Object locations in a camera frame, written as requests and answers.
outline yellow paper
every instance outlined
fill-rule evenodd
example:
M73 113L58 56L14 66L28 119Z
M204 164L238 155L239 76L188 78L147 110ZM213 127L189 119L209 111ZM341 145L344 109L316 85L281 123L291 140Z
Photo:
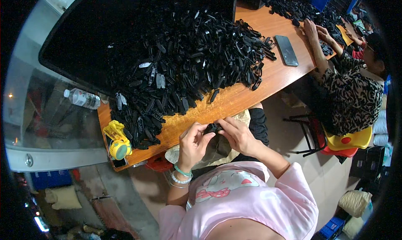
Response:
M336 25L336 27L338 27L338 29L340 30L340 32L342 33L342 38L346 43L346 46L350 45L353 43L353 40L351 40L347 35L346 35L346 30L339 25Z

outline hand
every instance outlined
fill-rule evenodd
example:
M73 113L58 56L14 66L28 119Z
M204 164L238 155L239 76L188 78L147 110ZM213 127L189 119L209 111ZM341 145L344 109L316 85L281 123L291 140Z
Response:
M304 21L304 33L311 40L318 40L317 28L313 21L305 19Z
M226 137L230 146L243 155L257 158L262 147L265 147L261 141L254 138L254 135L244 122L238 121L232 117L219 119L217 122L219 122L224 129L218 133Z
M346 30L345 34L346 34L350 39L353 39L353 34L352 34L349 30Z
M177 166L183 172L190 172L205 155L209 141L215 133L202 134L208 124L194 122L180 137L180 151Z
M331 35L329 35L329 32L326 28L316 25L316 29L320 40L324 41L327 44L335 42L335 40L331 37Z

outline light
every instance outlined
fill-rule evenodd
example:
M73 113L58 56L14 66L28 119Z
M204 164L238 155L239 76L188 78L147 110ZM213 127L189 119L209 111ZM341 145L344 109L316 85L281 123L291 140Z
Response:
M42 232L48 232L49 231L49 229L45 229L43 227L43 224L42 224L41 220L39 219L39 217L36 216L35 221L36 221L36 224L38 225L39 229L41 229Z

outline yellow handheld fan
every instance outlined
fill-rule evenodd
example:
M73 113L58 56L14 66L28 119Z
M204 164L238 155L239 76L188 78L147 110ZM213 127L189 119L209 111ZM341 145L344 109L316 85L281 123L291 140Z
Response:
M109 153L112 156L112 160L122 160L127 155L133 153L131 143L124 134L123 128L123 124L113 120L102 130L113 140L109 147Z

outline bottle cap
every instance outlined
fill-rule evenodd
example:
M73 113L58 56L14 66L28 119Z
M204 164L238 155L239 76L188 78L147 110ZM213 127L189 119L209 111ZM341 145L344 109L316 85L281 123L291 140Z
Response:
M70 96L70 90L64 90L64 97L68 98Z

